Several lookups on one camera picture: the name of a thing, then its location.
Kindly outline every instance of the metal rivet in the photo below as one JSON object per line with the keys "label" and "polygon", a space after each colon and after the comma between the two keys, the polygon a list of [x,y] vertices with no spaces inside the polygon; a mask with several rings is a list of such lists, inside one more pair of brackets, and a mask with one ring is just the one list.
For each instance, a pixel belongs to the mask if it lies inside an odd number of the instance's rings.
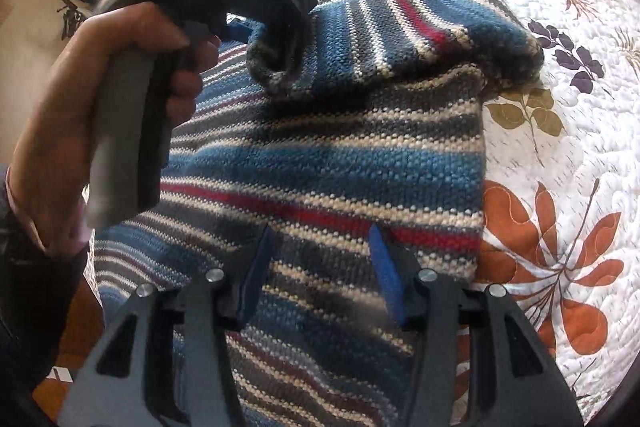
{"label": "metal rivet", "polygon": [[418,272],[420,282],[433,282],[438,278],[438,274],[429,268],[425,268]]}
{"label": "metal rivet", "polygon": [[489,293],[498,299],[507,295],[507,290],[501,284],[492,284],[489,286]]}
{"label": "metal rivet", "polygon": [[225,273],[220,268],[212,268],[205,276],[209,282],[222,281],[225,278]]}
{"label": "metal rivet", "polygon": [[153,286],[151,283],[143,282],[141,285],[139,285],[136,288],[136,295],[138,297],[148,297],[154,291],[156,291],[156,287],[155,286]]}

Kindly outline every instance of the floral quilt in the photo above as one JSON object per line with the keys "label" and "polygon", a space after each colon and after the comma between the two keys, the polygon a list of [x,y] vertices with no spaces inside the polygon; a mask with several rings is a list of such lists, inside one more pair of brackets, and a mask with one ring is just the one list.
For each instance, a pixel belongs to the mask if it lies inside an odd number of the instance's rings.
{"label": "floral quilt", "polygon": [[[484,105],[476,285],[503,283],[585,421],[640,351],[640,0],[505,0],[545,49],[540,82]],[[466,409],[459,334],[454,423]]]}

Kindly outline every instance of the orange flower pattern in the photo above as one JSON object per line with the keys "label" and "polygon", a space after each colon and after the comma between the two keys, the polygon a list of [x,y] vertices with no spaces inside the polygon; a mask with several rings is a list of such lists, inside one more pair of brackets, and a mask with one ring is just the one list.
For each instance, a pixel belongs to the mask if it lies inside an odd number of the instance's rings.
{"label": "orange flower pattern", "polygon": [[[554,323],[552,310],[558,306],[562,327],[576,353],[593,355],[607,340],[607,317],[587,303],[566,297],[571,285],[606,286],[615,281],[624,268],[619,259],[606,259],[588,270],[613,242],[620,222],[619,212],[599,220],[586,236],[579,253],[575,249],[599,184],[600,180],[596,179],[580,229],[565,250],[558,242],[556,208],[545,185],[538,182],[533,205],[537,219],[533,220],[507,187],[493,181],[484,184],[485,226],[501,245],[482,242],[476,283],[508,285],[552,356],[556,355],[556,330],[560,327]],[[456,399],[468,390],[468,330],[461,330],[458,336],[458,362]]]}

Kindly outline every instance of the dark sleeve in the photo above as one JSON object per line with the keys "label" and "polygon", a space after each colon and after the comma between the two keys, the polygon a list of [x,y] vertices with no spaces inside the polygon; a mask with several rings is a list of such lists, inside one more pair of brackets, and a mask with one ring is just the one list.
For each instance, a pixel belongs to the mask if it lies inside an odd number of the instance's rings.
{"label": "dark sleeve", "polygon": [[29,411],[29,397],[56,360],[87,252],[64,261],[44,255],[11,211],[4,184],[6,166],[0,167],[0,176],[0,425],[4,426],[14,424],[6,423],[17,419],[8,415],[18,411],[25,420],[38,415]]}

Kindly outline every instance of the folded fabric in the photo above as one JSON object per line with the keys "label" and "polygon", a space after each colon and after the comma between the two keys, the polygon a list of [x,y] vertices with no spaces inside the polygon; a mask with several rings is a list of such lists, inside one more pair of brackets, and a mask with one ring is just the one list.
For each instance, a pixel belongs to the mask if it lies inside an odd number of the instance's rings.
{"label": "folded fabric", "polygon": [[387,318],[369,227],[472,279],[481,100],[535,77],[543,54],[502,0],[319,0],[310,31],[300,68],[264,26],[222,50],[160,204],[97,233],[98,283],[109,317],[141,280],[184,285],[267,222],[282,247],[228,336],[248,422],[394,425],[415,339]]}

